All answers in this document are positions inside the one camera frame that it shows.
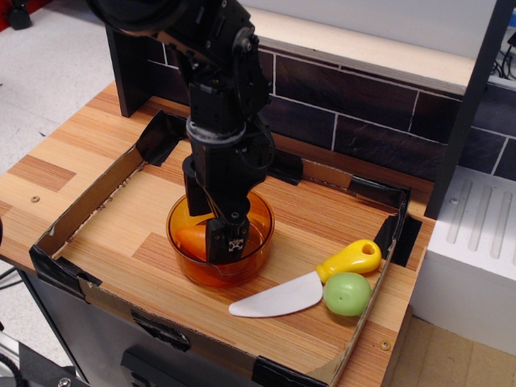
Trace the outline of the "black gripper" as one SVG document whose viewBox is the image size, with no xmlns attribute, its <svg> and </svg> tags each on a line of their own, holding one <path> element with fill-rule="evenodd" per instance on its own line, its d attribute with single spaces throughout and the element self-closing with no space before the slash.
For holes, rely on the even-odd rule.
<svg viewBox="0 0 516 387">
<path fill-rule="evenodd" d="M 243 258 L 250 222 L 248 193 L 266 178 L 275 142 L 262 120 L 242 123 L 220 134 L 189 120 L 192 153 L 183 162 L 190 216 L 213 214 L 206 221 L 206 261 L 233 264 Z"/>
</svg>

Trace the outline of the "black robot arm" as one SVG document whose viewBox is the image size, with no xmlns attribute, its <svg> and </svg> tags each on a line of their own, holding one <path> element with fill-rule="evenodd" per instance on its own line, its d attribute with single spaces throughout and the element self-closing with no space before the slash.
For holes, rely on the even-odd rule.
<svg viewBox="0 0 516 387">
<path fill-rule="evenodd" d="M 208 216 L 210 263 L 241 260 L 250 235 L 248 193 L 265 180 L 275 156 L 260 114 L 270 84 L 249 13 L 237 1 L 92 1 L 90 8 L 107 26 L 176 51 L 189 92 L 189 212 Z"/>
</svg>

